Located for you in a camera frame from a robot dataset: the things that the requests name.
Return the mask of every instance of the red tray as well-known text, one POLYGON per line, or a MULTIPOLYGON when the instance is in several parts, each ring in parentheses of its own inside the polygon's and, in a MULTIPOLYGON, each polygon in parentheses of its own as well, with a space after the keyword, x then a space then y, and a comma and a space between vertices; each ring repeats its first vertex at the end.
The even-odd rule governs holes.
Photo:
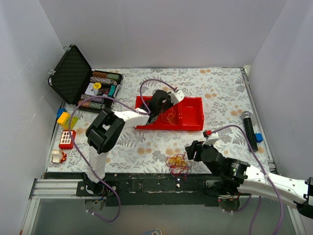
MULTIPOLYGON (((151 96, 144 96, 145 101, 150 100, 151 96)), ((136 98, 136 108, 142 105, 140 96, 136 98)), ((175 111, 175 117, 172 120, 173 124, 163 121, 161 115, 158 119, 147 126, 137 126, 136 129, 144 130, 176 130, 176 131, 202 131, 204 115, 201 97, 185 97, 184 100, 172 109, 175 111)))

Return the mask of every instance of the floral tablecloth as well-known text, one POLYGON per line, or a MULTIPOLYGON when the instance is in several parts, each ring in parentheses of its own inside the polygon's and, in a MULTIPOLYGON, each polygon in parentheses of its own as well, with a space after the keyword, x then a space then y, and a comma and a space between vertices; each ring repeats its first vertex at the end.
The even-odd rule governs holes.
MULTIPOLYGON (((136 96, 139 95, 139 85, 146 79, 157 78, 178 87, 186 96, 202 98, 204 112, 203 129, 217 129, 228 124, 243 127, 240 119, 242 111, 253 113, 248 92, 238 68, 211 69, 109 69, 104 71, 118 72, 124 75, 123 85, 119 91, 118 100, 134 107, 136 96)), ((155 90, 170 89, 162 83, 148 82, 143 87, 144 95, 152 95, 155 90)), ((72 106, 65 108, 71 113, 72 106)), ((126 108, 114 104, 114 111, 124 111, 126 108)), ((88 158, 89 146, 85 135, 86 129, 97 114, 82 112, 82 117, 76 123, 76 142, 88 158)), ((254 131, 259 132, 255 115, 252 116, 254 131)), ((56 129, 53 150, 59 150, 59 140, 62 128, 56 129)), ((247 143, 239 130, 227 128, 219 133, 220 140, 215 147, 225 157, 237 158, 258 166, 253 155, 249 152, 247 143)), ((108 154, 106 172, 111 173, 169 173, 165 164, 168 156, 184 153, 185 146, 194 140, 204 140, 202 132, 149 131, 129 128, 124 130, 116 146, 108 154)), ((82 172, 87 165, 77 150, 65 150, 67 160, 54 164, 48 160, 48 172, 82 172)), ((257 156, 266 169, 267 150, 264 143, 259 145, 257 156)), ((193 163, 192 173, 209 173, 202 163, 193 163)))

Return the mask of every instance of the white wall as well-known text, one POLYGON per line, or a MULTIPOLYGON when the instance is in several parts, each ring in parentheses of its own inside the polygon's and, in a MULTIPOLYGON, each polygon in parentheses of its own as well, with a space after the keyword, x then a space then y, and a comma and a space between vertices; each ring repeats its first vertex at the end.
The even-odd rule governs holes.
MULTIPOLYGON (((279 172, 305 180, 313 176, 312 0, 288 0, 252 63, 249 80, 279 172)), ((313 234, 313 220, 303 221, 307 234, 313 234)))
POLYGON ((38 0, 0 0, 0 234, 20 234, 61 99, 47 85, 62 46, 38 0))
POLYGON ((287 0, 39 0, 93 68, 252 63, 287 0))

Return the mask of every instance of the microphone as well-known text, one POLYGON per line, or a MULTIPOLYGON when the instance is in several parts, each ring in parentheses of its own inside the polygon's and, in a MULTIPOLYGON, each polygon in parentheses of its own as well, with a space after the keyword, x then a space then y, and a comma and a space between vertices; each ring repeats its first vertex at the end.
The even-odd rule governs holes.
POLYGON ((253 131, 252 121, 251 121, 251 113, 249 111, 244 111, 241 114, 241 119, 244 121, 246 136, 248 137, 249 143, 254 152, 257 152, 258 145, 256 143, 256 137, 253 131))

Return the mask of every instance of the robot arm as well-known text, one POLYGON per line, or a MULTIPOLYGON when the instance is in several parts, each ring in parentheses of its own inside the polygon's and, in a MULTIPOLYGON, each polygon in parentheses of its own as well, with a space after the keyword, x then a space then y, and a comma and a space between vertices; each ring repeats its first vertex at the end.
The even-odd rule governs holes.
POLYGON ((192 145, 185 149, 189 160, 202 161, 213 175, 221 176, 222 180, 214 183, 212 190, 220 195, 240 192, 278 200, 273 187, 267 180, 267 177, 270 177, 286 205, 297 208, 299 213, 306 217, 313 218, 312 177, 304 181, 273 173, 264 175, 261 170, 246 162, 225 158, 219 153, 213 146, 219 138, 218 134, 209 136, 204 132, 204 136, 207 140, 193 141, 192 145))
MULTIPOLYGON (((155 122, 162 112, 181 102, 184 97, 184 93, 180 90, 169 93, 157 90, 152 99, 146 101, 151 111, 149 114, 144 104, 136 109, 137 113, 133 111, 114 112, 110 109, 102 110, 86 131, 90 152, 89 162, 97 175, 101 179, 105 177, 107 154, 115 146, 122 130, 155 122)), ((95 184, 99 180, 90 170, 86 173, 88 177, 84 180, 95 192, 95 184)))

